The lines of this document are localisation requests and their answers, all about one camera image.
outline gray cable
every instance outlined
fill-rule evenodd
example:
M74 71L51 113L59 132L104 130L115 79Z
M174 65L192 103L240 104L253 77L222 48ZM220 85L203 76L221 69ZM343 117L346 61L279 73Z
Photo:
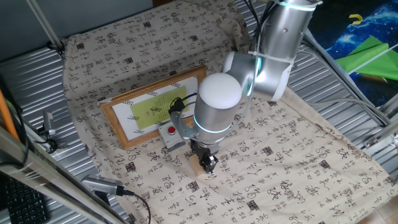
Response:
M370 110L372 110L376 115L378 115L382 120L387 124L390 125L391 121L390 119L379 109L375 108L373 105L363 101L363 100L358 100L358 99L352 99L352 98L341 98L341 99L335 99L335 100L328 100L328 101L323 101L323 102L318 102L318 103L310 103L307 102L310 106L321 106L321 105L329 105L332 103L340 103L340 102L350 102L350 103L359 103L361 105L364 105L368 107Z

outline corrugated metal sheet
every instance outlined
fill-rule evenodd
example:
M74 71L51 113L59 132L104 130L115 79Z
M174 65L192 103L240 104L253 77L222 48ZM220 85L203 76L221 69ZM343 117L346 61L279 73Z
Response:
M236 1L242 12L249 35L253 37L256 21L242 0ZM265 4L254 3L259 16ZM330 70L313 51L301 46L290 76L290 87L304 100L316 102L335 98L354 97L339 75ZM68 149L58 150L53 157L78 179L87 174L97 174L70 118L62 90L63 62L53 50L42 49L0 64L0 73L17 102L24 109L24 118L35 128L41 127L42 111L53 111L57 133L55 140L65 141ZM398 153L389 139L365 149L363 142L381 130L379 125L359 105L336 103L315 108L325 119L337 127L359 148L364 149L394 178L398 177ZM109 201L123 218L126 213L114 197ZM81 215L58 202L47 199L51 221L49 223L91 223ZM0 224L10 223L7 211L0 212Z
M88 157L69 115L62 88L63 62L53 50L41 49L0 64L0 73L24 110L23 117L34 128L43 125L43 110L52 111L57 133L56 141L64 141L68 149L52 154L61 165L81 180L87 174L98 174ZM112 208L123 218L129 218L115 197L109 196ZM66 206L46 199L51 223L91 223ZM10 223L8 212L0 212L0 223Z

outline wooden block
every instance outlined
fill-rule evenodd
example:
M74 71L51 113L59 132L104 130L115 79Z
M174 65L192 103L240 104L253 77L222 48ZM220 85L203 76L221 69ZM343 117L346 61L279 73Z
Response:
M369 216L362 219L358 224L386 224L383 217L377 212L374 211Z
M197 177L205 173L203 167L199 164L199 157L196 154L189 157L188 161Z
M398 212L386 219L387 224L398 224Z
M387 220L391 215L398 212L398 196L392 198L389 202L378 209L381 217Z

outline metal rod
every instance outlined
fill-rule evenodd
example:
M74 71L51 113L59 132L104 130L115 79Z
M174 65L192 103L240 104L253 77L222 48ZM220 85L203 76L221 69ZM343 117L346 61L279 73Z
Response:
M51 43L53 43L53 45L55 45L61 49L62 44L60 42L60 39L57 37L57 35L55 34L54 30L52 29L50 23L45 18L44 14L43 14L40 6L37 4L36 0L26 0L26 2L28 3L29 7L32 9L37 20L40 22L40 25L42 25L43 30L49 37Z

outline wooden frame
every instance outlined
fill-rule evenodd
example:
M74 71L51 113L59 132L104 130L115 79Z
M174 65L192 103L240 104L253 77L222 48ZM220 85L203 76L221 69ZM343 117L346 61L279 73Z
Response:
M199 86L201 81L206 77L206 66L201 65L199 67L189 69L182 73L179 73L179 74L173 75L171 77L167 77L163 80L159 80L157 82L151 83L149 85L142 86L140 88L136 88L135 90L131 90L129 92L126 92L126 93L123 93L123 94L113 97L110 102L101 104L101 109L103 110L103 112L106 116L106 119L108 119L108 122L111 125L112 130L114 131L114 133L115 133L117 139L119 140L120 144L122 145L123 149L127 149L131 146L135 146L136 144L142 143L144 141L148 141L151 138L158 136L159 131L156 129L149 133L143 134L142 136L139 136L137 138L128 140L126 133L124 133L124 130L118 120L118 117L116 116L116 113L113 110L113 106L118 105L127 100L136 98L138 96L145 95L149 92L156 91L160 88L171 85L173 83L180 82L182 80L185 80L185 79L193 77L193 76L198 77L198 86ZM184 119L184 122L187 125L189 125L190 123L193 122L193 117Z

